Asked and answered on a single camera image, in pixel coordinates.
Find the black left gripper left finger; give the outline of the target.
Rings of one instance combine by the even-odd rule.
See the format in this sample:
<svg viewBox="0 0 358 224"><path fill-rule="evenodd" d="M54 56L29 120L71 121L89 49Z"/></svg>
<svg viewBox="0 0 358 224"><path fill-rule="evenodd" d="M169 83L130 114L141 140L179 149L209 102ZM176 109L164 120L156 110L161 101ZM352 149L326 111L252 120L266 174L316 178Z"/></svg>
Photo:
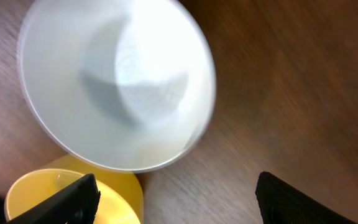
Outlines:
<svg viewBox="0 0 358 224"><path fill-rule="evenodd" d="M86 174L8 224L93 224L101 192L93 174Z"/></svg>

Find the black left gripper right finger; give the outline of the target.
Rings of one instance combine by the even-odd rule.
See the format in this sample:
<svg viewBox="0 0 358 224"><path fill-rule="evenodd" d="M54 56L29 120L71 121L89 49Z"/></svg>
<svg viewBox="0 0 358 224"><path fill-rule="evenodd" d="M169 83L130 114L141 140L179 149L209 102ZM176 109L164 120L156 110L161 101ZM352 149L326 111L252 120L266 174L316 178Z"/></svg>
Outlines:
<svg viewBox="0 0 358 224"><path fill-rule="evenodd" d="M255 194L264 224L356 224L266 171Z"/></svg>

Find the yellow small bowl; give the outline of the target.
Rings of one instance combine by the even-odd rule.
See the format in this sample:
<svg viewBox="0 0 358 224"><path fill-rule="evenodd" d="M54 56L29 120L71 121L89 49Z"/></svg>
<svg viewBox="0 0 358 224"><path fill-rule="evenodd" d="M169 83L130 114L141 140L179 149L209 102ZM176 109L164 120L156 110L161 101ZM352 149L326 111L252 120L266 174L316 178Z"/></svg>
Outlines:
<svg viewBox="0 0 358 224"><path fill-rule="evenodd" d="M71 155L65 155L17 179L6 195L6 220L25 213L85 174L94 174L101 192L95 223L143 222L143 191L133 173L102 169Z"/></svg>

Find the white small bowl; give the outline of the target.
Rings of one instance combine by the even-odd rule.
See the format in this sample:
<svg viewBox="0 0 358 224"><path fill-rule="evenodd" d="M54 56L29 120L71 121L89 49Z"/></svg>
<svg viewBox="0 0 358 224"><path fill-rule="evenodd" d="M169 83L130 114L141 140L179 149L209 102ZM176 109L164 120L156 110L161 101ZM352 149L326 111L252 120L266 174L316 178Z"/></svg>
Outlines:
<svg viewBox="0 0 358 224"><path fill-rule="evenodd" d="M178 1L34 1L17 61L45 132L105 169L167 166L197 145L213 115L211 49Z"/></svg>

